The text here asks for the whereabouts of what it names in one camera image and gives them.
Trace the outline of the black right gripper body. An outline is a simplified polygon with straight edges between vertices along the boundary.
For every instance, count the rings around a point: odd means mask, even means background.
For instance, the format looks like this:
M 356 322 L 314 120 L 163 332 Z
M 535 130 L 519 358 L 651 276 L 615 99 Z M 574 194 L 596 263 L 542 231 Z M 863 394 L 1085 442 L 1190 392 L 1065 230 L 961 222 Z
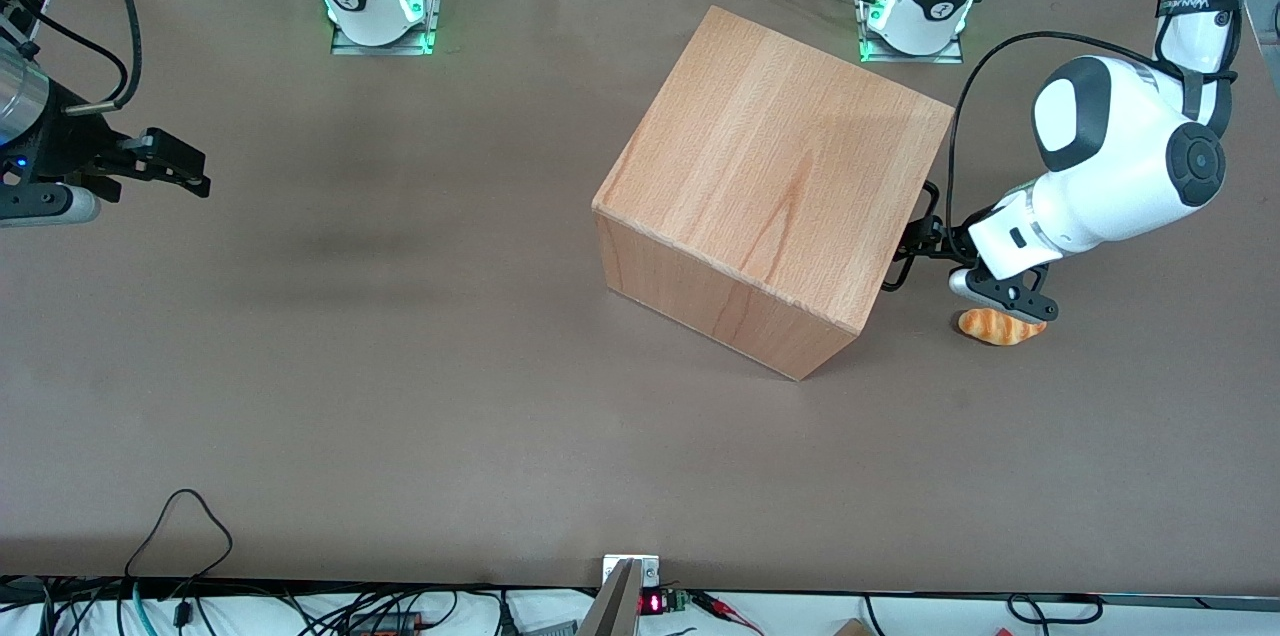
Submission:
M 111 179 L 114 168 L 102 168 L 101 157 L 113 159 L 127 134 L 111 129 L 102 115 L 69 116 L 65 107 L 83 106 L 84 99 L 51 81 L 46 106 L 35 125 L 18 138 L 20 186 L 29 182 L 61 182 L 82 186 L 91 195 L 118 203 L 122 186 Z

